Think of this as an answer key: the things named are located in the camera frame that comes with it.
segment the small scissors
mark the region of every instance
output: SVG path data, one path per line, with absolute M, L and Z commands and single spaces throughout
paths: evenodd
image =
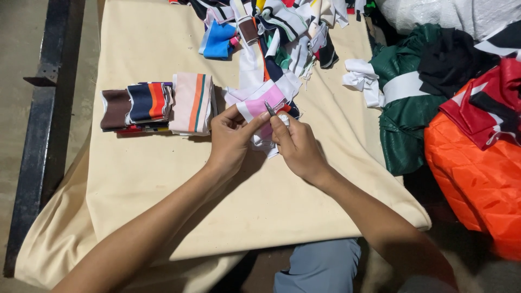
M 268 100 L 264 100 L 264 105 L 266 106 L 266 109 L 268 110 L 268 113 L 271 117 L 275 116 L 277 113 L 275 113 L 275 110 L 268 104 Z

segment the gray pants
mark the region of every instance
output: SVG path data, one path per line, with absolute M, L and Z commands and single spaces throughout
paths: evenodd
M 290 257 L 291 268 L 275 274 L 274 293 L 352 293 L 360 259 L 356 238 L 306 243 Z

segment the orange quilted fabric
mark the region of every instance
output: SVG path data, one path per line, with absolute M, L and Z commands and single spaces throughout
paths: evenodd
M 499 256 L 521 261 L 521 148 L 499 140 L 481 151 L 439 113 L 425 128 L 425 157 L 465 227 L 490 233 Z

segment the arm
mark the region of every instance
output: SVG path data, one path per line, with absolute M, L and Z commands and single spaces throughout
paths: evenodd
M 236 106 L 212 120 L 212 152 L 185 184 L 96 245 L 52 292 L 109 292 L 121 289 L 153 261 L 188 218 L 241 167 L 250 137 L 267 120 L 247 123 Z
M 404 277 L 425 275 L 456 287 L 450 264 L 437 247 L 413 225 L 379 200 L 349 182 L 321 155 L 311 127 L 290 117 L 289 129 L 271 118 L 279 152 L 288 167 L 331 196 L 367 240 Z

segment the cream cloth table cover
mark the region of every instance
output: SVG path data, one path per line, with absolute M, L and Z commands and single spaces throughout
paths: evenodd
M 81 172 L 79 166 L 68 172 L 83 177 L 72 186 L 64 180 L 18 256 L 15 276 L 41 287 L 52 287 L 98 241 L 183 184 L 210 153 L 209 137 L 102 133 L 99 91 L 170 81 L 178 71 L 212 75 L 217 93 L 239 84 L 237 53 L 230 61 L 197 53 L 204 26 L 189 6 L 107 0 L 101 31 L 90 153 L 77 158 L 85 164 Z M 336 26 L 330 35 L 340 62 L 333 69 L 313 68 L 307 90 L 302 86 L 294 98 L 301 121 L 311 125 L 335 169 L 415 227 L 429 228 L 425 210 L 383 166 L 380 112 L 366 108 L 361 92 L 341 85 L 343 60 L 371 58 L 364 20 L 350 16 L 349 26 Z M 173 262 L 177 273 L 166 275 L 189 274 L 181 277 L 185 291 L 209 288 L 242 258 L 240 251 L 360 236 L 335 201 L 292 174 L 282 156 L 268 160 L 263 152 L 250 152 L 239 173 L 213 198 L 189 219 L 155 268 L 168 267 L 167 259 L 239 253 L 197 259 L 196 264 Z

